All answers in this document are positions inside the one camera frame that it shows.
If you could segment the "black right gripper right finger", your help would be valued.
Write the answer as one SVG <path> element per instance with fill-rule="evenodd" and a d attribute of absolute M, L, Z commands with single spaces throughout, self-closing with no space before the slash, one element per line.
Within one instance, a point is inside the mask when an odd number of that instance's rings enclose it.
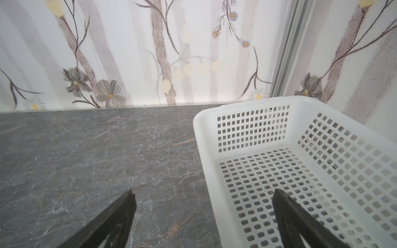
<path fill-rule="evenodd" d="M 347 248 L 281 189 L 275 189 L 273 207 L 285 248 Z"/>

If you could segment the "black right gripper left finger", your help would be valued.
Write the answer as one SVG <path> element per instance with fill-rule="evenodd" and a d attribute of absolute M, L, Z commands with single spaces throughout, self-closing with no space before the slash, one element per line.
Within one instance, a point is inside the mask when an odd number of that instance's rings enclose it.
<path fill-rule="evenodd" d="M 61 248 L 124 248 L 136 212 L 135 195 L 126 191 Z"/>

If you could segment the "white plastic laundry basket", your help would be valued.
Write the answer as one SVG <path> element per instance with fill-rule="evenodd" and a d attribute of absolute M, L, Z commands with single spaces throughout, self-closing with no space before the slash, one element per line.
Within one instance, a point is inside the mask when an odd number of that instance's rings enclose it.
<path fill-rule="evenodd" d="M 309 97 L 199 112 L 195 138 L 224 248 L 283 246 L 283 190 L 352 248 L 397 245 L 397 146 Z"/>

